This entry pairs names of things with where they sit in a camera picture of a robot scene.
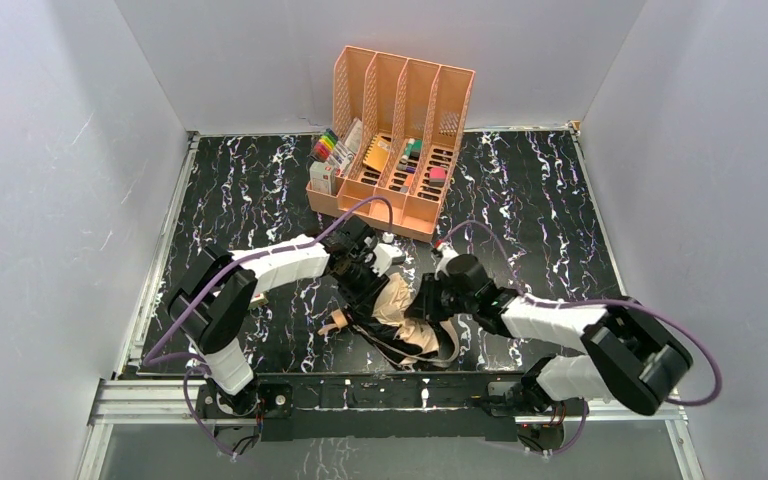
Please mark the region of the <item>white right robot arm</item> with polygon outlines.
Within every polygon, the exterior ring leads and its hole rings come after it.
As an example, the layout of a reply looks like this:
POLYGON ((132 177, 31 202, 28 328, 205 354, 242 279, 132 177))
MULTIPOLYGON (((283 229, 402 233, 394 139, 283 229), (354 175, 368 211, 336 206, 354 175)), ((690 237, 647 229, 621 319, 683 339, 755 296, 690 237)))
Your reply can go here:
POLYGON ((409 318, 441 323, 468 315, 486 332, 534 339, 576 351, 535 363, 521 380, 529 403, 543 408, 572 398, 616 400, 651 416, 693 365, 685 346, 631 300, 549 302, 497 285, 477 257, 458 254, 423 276, 409 318))

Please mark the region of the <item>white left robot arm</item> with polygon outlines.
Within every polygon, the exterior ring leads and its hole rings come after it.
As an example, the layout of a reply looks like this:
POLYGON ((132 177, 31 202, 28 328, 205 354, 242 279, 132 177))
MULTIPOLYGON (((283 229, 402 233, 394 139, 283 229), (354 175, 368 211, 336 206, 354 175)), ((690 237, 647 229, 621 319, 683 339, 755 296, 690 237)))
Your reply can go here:
POLYGON ((181 332, 190 342, 193 372, 206 380, 199 404, 248 417, 267 404, 239 338, 252 301, 275 288, 327 277, 344 306, 322 331, 352 326, 368 333, 384 324, 382 308, 400 288, 389 272, 403 260, 391 233, 377 234, 356 216, 317 235, 258 249, 211 246, 165 294, 159 315, 170 321, 170 334, 181 332))

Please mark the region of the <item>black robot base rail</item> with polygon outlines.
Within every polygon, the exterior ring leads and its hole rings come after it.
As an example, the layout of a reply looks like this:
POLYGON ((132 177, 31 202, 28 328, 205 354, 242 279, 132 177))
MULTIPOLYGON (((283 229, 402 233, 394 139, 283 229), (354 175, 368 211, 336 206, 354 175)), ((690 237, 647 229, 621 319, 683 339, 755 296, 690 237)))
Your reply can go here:
POLYGON ((518 372, 263 374, 231 398, 213 381, 192 395, 199 419, 261 428, 265 442, 316 438, 482 438, 556 447, 580 399, 549 405, 518 372))

